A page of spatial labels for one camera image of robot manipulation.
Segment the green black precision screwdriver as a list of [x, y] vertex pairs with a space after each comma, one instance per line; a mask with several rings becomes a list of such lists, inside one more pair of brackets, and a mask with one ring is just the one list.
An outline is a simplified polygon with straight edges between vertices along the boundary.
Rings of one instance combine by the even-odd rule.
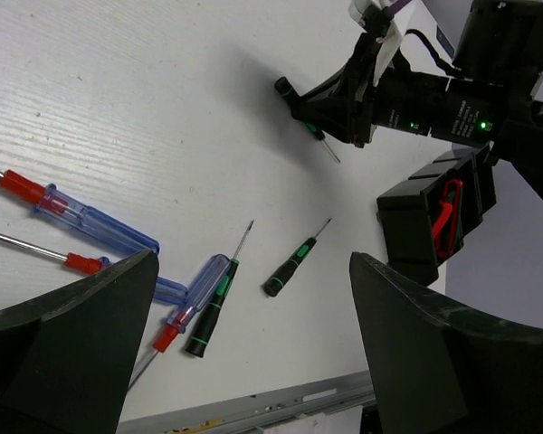
[[205, 350], [209, 345], [210, 339], [218, 323], [219, 316], [223, 309], [224, 301], [227, 298], [229, 290], [233, 284], [235, 274], [239, 268], [240, 261], [238, 260], [239, 254], [243, 248], [243, 245], [250, 234], [254, 220], [251, 220], [248, 224], [242, 239], [236, 248], [234, 255], [230, 261], [230, 267], [225, 272], [220, 283], [218, 284], [213, 295], [209, 299], [203, 313], [201, 314], [195, 328], [188, 338], [184, 351], [194, 357], [203, 358]]
[[[300, 102], [300, 95], [293, 88], [291, 83], [287, 80], [286, 77], [278, 78], [274, 83], [275, 90], [280, 94], [281, 98], [286, 102], [290, 109], [295, 109], [298, 103]], [[314, 136], [314, 138], [322, 144], [324, 149], [328, 152], [330, 157], [338, 164], [341, 163], [340, 159], [330, 147], [327, 142], [326, 135], [323, 131], [318, 129], [316, 126], [310, 123], [305, 123], [301, 121], [301, 124], [306, 127], [306, 129]]]

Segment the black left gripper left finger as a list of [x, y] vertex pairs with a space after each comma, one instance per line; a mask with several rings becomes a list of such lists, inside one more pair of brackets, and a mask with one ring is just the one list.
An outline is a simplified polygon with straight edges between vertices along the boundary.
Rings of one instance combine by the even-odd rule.
[[0, 433], [113, 433], [158, 274], [143, 250], [0, 310]]

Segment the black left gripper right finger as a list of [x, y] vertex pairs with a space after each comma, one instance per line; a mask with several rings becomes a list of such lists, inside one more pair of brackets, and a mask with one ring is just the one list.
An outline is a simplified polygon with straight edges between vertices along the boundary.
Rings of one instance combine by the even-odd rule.
[[543, 433], [543, 329], [355, 252], [349, 276], [386, 433]]

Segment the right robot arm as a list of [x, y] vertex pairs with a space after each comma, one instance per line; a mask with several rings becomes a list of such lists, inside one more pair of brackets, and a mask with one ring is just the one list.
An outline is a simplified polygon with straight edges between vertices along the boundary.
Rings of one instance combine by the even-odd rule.
[[[395, 19], [355, 1], [362, 34], [332, 77], [304, 95], [275, 88], [313, 133], [363, 147], [377, 127], [489, 148], [543, 199], [543, 1], [475, 1], [442, 76], [413, 71]], [[468, 307], [366, 253], [349, 275], [385, 433], [543, 433], [543, 329]]]

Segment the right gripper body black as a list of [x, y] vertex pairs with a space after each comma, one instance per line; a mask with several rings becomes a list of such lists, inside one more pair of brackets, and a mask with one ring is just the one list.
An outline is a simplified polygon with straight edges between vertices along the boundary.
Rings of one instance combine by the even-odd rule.
[[385, 84], [367, 85], [368, 36], [362, 33], [345, 63], [329, 79], [313, 90], [300, 95], [291, 116], [310, 123], [337, 141], [363, 148], [372, 141], [378, 125], [386, 123], [389, 93]]

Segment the red black utility knife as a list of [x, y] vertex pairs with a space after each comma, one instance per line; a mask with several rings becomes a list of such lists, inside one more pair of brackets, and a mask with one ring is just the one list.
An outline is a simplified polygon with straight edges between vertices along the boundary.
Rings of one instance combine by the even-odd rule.
[[462, 187], [459, 179], [448, 180], [439, 201], [440, 214], [435, 220], [432, 232], [435, 253], [438, 259], [450, 258], [462, 244]]

